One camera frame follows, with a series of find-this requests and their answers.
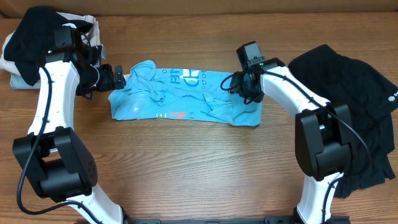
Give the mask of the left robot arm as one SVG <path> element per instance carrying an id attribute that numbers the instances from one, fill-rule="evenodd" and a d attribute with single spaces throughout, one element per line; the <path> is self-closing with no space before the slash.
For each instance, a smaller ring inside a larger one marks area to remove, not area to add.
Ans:
<path id="1" fill-rule="evenodd" d="M 95 159 L 73 127 L 75 97 L 125 86 L 121 67 L 101 64 L 103 47 L 67 44 L 35 61 L 40 93 L 27 136 L 13 142 L 22 173 L 17 205 L 29 215 L 74 208 L 88 223 L 131 223 L 125 209 L 98 184 Z"/>

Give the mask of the light blue printed t-shirt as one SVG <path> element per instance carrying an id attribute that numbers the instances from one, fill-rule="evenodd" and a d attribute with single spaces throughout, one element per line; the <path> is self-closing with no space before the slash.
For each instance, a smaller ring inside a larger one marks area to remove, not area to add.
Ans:
<path id="1" fill-rule="evenodd" d="M 115 120 L 168 118 L 257 126 L 262 105 L 244 104 L 225 91 L 229 73 L 182 68 L 157 68 L 151 60 L 131 68 L 126 86 L 108 97 Z"/>

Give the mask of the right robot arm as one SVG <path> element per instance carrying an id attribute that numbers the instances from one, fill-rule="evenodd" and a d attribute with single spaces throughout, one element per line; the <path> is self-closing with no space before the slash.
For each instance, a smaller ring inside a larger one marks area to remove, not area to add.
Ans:
<path id="1" fill-rule="evenodd" d="M 295 121 L 295 156 L 304 173 L 302 196 L 292 215 L 265 217 L 265 223 L 349 223 L 333 216 L 339 181 L 351 168 L 356 140 L 346 105 L 334 105 L 299 82 L 277 58 L 242 60 L 242 71 L 226 77 L 222 90 L 246 104 L 274 99 Z"/>

